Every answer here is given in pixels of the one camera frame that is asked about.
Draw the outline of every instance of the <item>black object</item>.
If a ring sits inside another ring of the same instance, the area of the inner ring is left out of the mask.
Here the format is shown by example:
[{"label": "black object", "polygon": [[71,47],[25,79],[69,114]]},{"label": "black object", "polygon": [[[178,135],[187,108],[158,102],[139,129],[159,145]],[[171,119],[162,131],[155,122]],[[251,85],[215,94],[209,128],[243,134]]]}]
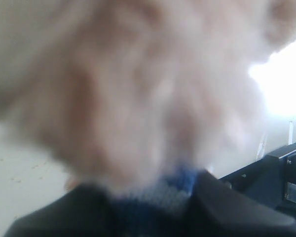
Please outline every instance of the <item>black object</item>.
[{"label": "black object", "polygon": [[[229,189],[207,171],[199,174],[183,216],[184,237],[296,237],[296,220]],[[16,221],[5,237],[120,237],[107,198],[78,187]]]}]

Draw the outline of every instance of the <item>bright light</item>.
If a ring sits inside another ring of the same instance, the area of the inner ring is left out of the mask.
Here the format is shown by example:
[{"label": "bright light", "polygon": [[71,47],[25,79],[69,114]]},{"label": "bright light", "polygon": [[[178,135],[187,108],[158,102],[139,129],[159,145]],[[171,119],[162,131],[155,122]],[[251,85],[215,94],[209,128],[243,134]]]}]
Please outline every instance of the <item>bright light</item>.
[{"label": "bright light", "polygon": [[268,63],[251,68],[250,75],[265,94],[272,114],[296,116],[296,41]]}]

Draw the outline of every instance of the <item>pink fluffy fur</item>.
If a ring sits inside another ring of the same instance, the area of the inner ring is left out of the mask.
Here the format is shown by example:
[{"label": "pink fluffy fur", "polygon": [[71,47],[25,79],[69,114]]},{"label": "pink fluffy fur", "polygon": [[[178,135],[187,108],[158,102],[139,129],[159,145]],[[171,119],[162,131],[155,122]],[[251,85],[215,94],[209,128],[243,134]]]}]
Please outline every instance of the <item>pink fluffy fur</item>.
[{"label": "pink fluffy fur", "polygon": [[142,187],[248,145],[248,69],[295,38],[296,0],[66,0],[2,58],[0,120],[82,179]]}]

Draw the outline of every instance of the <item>fur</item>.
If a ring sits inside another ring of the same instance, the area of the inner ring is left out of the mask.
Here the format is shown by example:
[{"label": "fur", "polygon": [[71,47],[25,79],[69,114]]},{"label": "fur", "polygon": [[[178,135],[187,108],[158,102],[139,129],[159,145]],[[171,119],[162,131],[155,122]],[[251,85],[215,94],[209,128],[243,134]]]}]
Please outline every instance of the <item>fur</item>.
[{"label": "fur", "polygon": [[296,0],[55,9],[1,57],[0,120],[113,193],[250,144],[265,111],[248,69],[296,39]]}]

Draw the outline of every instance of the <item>blue fabric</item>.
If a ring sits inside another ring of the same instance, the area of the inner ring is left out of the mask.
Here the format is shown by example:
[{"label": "blue fabric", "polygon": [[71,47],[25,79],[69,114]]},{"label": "blue fabric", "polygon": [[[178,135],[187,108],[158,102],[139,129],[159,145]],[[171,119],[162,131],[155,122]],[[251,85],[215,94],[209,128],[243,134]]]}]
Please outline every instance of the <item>blue fabric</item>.
[{"label": "blue fabric", "polygon": [[191,196],[196,172],[180,169],[140,193],[113,200],[119,223],[128,237],[182,236],[181,217]]}]

